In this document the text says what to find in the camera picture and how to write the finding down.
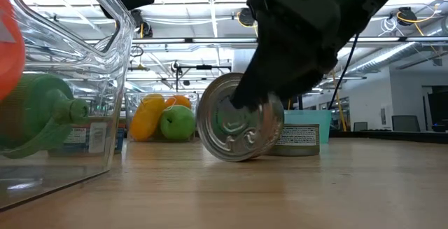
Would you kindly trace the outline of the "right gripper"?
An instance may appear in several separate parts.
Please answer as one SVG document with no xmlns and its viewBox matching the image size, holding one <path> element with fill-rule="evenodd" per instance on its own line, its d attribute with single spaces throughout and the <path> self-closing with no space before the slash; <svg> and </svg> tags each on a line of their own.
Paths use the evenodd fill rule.
<svg viewBox="0 0 448 229">
<path fill-rule="evenodd" d="M 310 91 L 336 63 L 337 0 L 247 0 L 258 47 L 231 97 L 255 111 L 269 94 L 281 100 Z"/>
</svg>

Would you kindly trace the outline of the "silver tin can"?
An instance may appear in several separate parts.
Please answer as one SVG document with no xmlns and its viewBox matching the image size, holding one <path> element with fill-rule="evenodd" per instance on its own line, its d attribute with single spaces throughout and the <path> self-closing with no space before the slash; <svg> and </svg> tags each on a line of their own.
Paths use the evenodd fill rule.
<svg viewBox="0 0 448 229">
<path fill-rule="evenodd" d="M 255 111 L 236 109 L 230 98 L 243 74 L 224 74 L 209 84 L 197 106 L 197 130 L 205 149 L 220 160 L 242 162 L 266 154 L 280 139 L 284 108 L 270 94 Z"/>
</svg>

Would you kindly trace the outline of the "red squeeze bottle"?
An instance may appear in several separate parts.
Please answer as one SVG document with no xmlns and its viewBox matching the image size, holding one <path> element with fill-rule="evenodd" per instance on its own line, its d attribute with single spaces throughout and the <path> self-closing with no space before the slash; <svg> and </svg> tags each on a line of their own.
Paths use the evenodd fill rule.
<svg viewBox="0 0 448 229">
<path fill-rule="evenodd" d="M 25 43 L 9 0 L 0 0 L 0 100 L 20 80 L 25 67 Z"/>
</svg>

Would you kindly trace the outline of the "toy orange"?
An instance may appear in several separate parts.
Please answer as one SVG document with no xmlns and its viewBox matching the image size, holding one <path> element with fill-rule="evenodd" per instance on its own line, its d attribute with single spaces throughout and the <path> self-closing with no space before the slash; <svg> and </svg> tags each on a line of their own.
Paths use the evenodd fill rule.
<svg viewBox="0 0 448 229">
<path fill-rule="evenodd" d="M 183 95 L 172 95 L 165 100 L 165 110 L 192 109 L 190 100 Z"/>
</svg>

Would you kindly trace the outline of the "green toy apple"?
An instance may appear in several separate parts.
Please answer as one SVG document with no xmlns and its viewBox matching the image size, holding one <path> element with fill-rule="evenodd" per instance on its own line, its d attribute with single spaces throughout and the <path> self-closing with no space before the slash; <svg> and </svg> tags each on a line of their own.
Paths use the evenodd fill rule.
<svg viewBox="0 0 448 229">
<path fill-rule="evenodd" d="M 195 114 L 186 106 L 174 105 L 163 111 L 160 130 L 166 139 L 187 140 L 195 133 L 195 128 Z"/>
</svg>

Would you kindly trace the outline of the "yellow toy fruit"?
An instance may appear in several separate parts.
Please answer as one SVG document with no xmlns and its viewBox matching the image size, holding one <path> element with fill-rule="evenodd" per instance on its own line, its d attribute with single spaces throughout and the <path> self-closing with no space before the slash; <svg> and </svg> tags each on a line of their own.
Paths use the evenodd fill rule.
<svg viewBox="0 0 448 229">
<path fill-rule="evenodd" d="M 158 127 L 160 116 L 166 109 L 161 94 L 149 94 L 140 100 L 130 125 L 130 136 L 135 141 L 146 141 Z"/>
</svg>

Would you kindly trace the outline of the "green squeeze bottle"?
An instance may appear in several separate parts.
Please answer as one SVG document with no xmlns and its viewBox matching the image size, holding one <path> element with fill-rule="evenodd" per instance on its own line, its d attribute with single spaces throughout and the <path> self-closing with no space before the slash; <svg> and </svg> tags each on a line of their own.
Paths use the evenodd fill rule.
<svg viewBox="0 0 448 229">
<path fill-rule="evenodd" d="M 0 155 L 18 159 L 59 148 L 74 125 L 88 120 L 89 106 L 52 74 L 25 74 L 0 100 Z"/>
</svg>

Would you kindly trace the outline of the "ceiling strip light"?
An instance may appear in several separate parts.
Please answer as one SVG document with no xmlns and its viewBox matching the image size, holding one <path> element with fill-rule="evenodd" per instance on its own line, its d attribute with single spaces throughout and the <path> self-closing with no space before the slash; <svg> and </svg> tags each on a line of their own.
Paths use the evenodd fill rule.
<svg viewBox="0 0 448 229">
<path fill-rule="evenodd" d="M 156 43 L 257 43 L 257 38 L 133 39 L 133 44 Z M 448 42 L 448 36 L 359 37 L 358 43 Z"/>
</svg>

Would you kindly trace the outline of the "clear plastic bin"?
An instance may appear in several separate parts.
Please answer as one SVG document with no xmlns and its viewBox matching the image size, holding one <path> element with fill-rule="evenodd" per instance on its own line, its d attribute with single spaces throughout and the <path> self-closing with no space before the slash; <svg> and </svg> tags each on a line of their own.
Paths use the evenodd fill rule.
<svg viewBox="0 0 448 229">
<path fill-rule="evenodd" d="M 9 0 L 25 47 L 25 74 L 52 74 L 84 99 L 91 117 L 113 122 L 111 146 L 98 156 L 50 156 L 39 151 L 25 158 L 0 155 L 0 211 L 46 193 L 107 172 L 116 145 L 125 75 L 130 58 L 134 20 L 120 0 L 95 0 L 112 18 L 112 31 L 96 43 L 43 17 L 24 0 Z"/>
<path fill-rule="evenodd" d="M 193 113 L 196 112 L 197 104 L 199 103 L 200 96 L 196 92 L 170 92 L 170 91 L 162 91 L 162 92 L 127 92 L 125 94 L 125 117 L 126 117 L 126 128 L 127 128 L 127 138 L 130 141 L 135 141 L 133 138 L 131 138 L 129 130 L 130 125 L 132 122 L 132 119 L 134 117 L 134 114 L 139 106 L 139 102 L 141 99 L 143 99 L 146 95 L 149 94 L 161 94 L 164 97 L 164 102 L 168 97 L 171 97 L 172 95 L 183 95 L 187 97 L 191 104 L 192 109 L 191 111 Z M 180 142 L 187 142 L 191 141 L 195 136 L 195 133 L 187 140 L 180 141 Z M 158 127 L 154 134 L 148 138 L 146 141 L 140 141 L 140 142 L 179 142 L 174 140 L 166 139 L 165 136 L 162 134 L 160 130 L 160 120 L 158 123 Z"/>
</svg>

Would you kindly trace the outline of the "black overhead frame rig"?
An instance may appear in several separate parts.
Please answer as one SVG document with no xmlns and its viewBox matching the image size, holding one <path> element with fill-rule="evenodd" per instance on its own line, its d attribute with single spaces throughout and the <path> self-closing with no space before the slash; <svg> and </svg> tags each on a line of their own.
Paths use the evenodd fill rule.
<svg viewBox="0 0 448 229">
<path fill-rule="evenodd" d="M 187 72 L 190 69 L 196 69 L 196 70 L 212 70 L 212 69 L 218 69 L 219 71 L 221 71 L 222 69 L 228 69 L 229 71 L 232 71 L 232 68 L 230 66 L 213 66 L 213 65 L 208 65 L 208 64 L 201 64 L 201 65 L 195 65 L 195 66 L 181 66 L 179 65 L 179 70 L 176 74 L 176 91 L 179 91 L 179 81 L 180 81 L 180 76 L 179 73 L 181 70 L 186 69 L 186 71 L 183 73 L 183 75 L 186 75 Z"/>
</svg>

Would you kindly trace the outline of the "silver ventilation duct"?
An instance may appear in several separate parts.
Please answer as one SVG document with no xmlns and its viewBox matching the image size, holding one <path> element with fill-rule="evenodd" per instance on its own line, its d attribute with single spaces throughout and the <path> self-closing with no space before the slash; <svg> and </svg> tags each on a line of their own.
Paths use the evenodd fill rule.
<svg viewBox="0 0 448 229">
<path fill-rule="evenodd" d="M 347 69 L 346 76 L 370 73 L 406 57 L 430 51 L 431 46 L 437 47 L 438 43 L 448 43 L 448 17 L 424 27 L 422 32 L 423 36 L 395 36 L 387 41 L 381 40 L 381 48 L 353 62 Z"/>
</svg>

